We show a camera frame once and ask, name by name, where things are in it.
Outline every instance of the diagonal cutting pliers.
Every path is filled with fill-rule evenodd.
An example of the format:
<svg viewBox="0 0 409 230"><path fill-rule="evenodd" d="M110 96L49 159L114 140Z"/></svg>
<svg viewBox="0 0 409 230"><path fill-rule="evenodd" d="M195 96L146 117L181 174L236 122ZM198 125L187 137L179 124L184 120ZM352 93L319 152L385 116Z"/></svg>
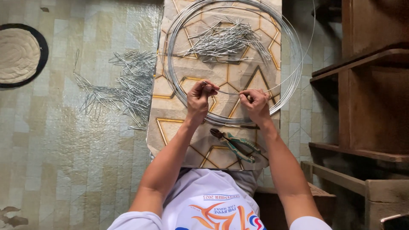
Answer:
<svg viewBox="0 0 409 230"><path fill-rule="evenodd" d="M231 133L229 132L220 132L218 129L210 129L210 133L217 137L219 139L219 141L225 145L227 145L227 147L234 153L236 154L236 156L242 160L245 160L247 162L250 163L255 163L256 160L254 159L254 157L250 156L246 156L245 154L243 154L239 149L240 147L237 144L242 144L248 148L250 148L251 150L253 150L254 152L261 154L261 150L259 148L257 148L254 144L250 143L248 140L244 139L244 138L237 138L235 136L233 136Z"/></svg>

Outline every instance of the person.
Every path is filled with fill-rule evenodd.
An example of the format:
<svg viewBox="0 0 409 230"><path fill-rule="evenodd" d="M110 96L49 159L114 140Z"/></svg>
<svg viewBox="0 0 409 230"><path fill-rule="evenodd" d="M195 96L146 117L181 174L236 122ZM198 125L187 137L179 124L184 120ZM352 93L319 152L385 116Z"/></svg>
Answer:
<svg viewBox="0 0 409 230"><path fill-rule="evenodd" d="M187 147L207 115L208 97L216 95L216 90L218 86L204 80L187 93L185 121L147 167L129 211L120 215L109 230L265 229L251 196L254 191L240 187L246 181L235 181L227 173L230 171L190 169L180 176ZM287 224L290 230L331 230L318 212L298 161L274 127L268 100L262 90L240 92L241 105L266 140L271 176Z"/></svg>

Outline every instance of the t-shirt print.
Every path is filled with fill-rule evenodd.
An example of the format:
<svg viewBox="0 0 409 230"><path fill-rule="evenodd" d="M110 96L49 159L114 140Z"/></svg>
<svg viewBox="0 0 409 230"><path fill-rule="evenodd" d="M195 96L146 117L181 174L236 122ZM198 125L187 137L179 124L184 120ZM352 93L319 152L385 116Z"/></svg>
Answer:
<svg viewBox="0 0 409 230"><path fill-rule="evenodd" d="M175 230L266 229L246 200L239 194L206 194L190 200L198 202L193 202L183 208L178 215Z"/></svg>

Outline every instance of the wire coil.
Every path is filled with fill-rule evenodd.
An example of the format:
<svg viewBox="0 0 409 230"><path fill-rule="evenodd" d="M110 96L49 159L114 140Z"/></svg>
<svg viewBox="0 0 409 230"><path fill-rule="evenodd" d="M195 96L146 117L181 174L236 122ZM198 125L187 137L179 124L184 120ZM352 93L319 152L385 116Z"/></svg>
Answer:
<svg viewBox="0 0 409 230"><path fill-rule="evenodd" d="M243 7L236 7L236 6L219 6L219 7L213 7L209 8L206 10L202 10L201 12L195 13L199 9L202 9L203 7L213 4L213 3L218 3L218 2L239 2L239 3L244 3L248 4L254 7L257 7L260 9L259 12L253 10L253 9L247 9ZM267 21L271 22L274 24L270 18L265 17L264 15L261 14L261 12L267 13L269 16L271 16L280 26L281 30L280 32L282 34L287 34L289 38L289 44L290 44L290 49L292 53L292 57L294 60L294 63L298 63L298 66L294 69L294 71L284 80L281 82L285 82L289 80L289 87L286 90L286 92L281 95L280 100L270 108L270 116L275 114L276 112L279 111L279 109L290 99L292 94L294 93L300 78L301 78L301 72L302 72L302 63L303 63L303 56L302 56L302 51L301 51L301 42L299 40L299 37L291 25L291 23L277 10L272 8L271 6L257 1L257 0L198 0L187 7L185 7L183 10L180 11L180 13L174 18L174 20L171 22L169 29L165 35L165 42L163 46L163 51L165 52L166 50L166 44L168 44L166 54L167 54L167 69L165 67L165 54L162 55L161 57L161 62L163 64L163 69L164 69L164 74L168 80L168 83L172 90L175 92L176 96L179 98L179 100L186 106L187 105L187 96L184 93L184 90L182 89L181 85L179 84L178 78L176 76L175 70L173 68L173 49L174 49L174 44L176 41L176 36L179 30L181 30L184 26L185 23L187 23L190 19L195 17L198 14L201 14L203 12L213 10L213 9L223 9L223 8L235 8L235 9L242 9L249 11L251 13L257 14L260 17L263 17ZM230 118L230 117L224 117L221 115L214 114L212 112L208 112L206 118L207 121L215 123L215 124L221 124L221 125L233 125L233 126L238 126L238 125L246 125L246 124L251 124L253 123L250 118Z"/></svg>

